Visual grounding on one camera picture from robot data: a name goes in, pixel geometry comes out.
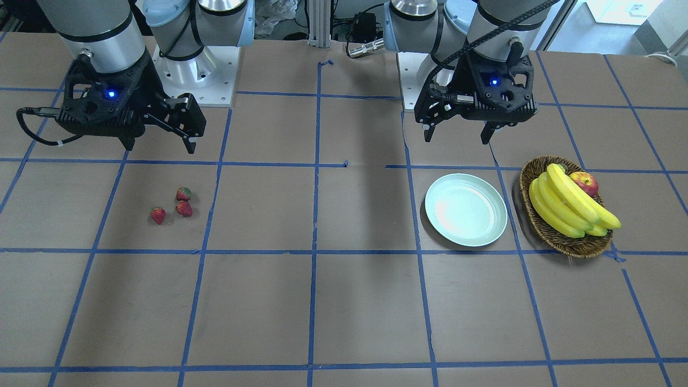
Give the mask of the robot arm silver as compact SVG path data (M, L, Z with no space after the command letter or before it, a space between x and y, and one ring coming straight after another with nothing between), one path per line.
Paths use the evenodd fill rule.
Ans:
M426 54L415 122L430 142L454 117L484 123L488 144L503 127L536 115L535 69L528 56L553 1L388 1L385 47Z
M228 107L241 47L255 37L253 1L145 1L151 54L128 1L40 1L73 61L59 108L22 108L20 127L39 143L91 137L131 151L148 125L177 135L189 154L203 137L203 106Z

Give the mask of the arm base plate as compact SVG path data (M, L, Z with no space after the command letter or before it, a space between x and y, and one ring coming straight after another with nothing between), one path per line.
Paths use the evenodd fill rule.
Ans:
M233 105L241 47L205 47L198 57L186 61L160 58L158 47L153 63L170 97L192 94L201 107L230 108Z
M398 52L399 81L405 112L413 112L428 73L435 62L428 53Z

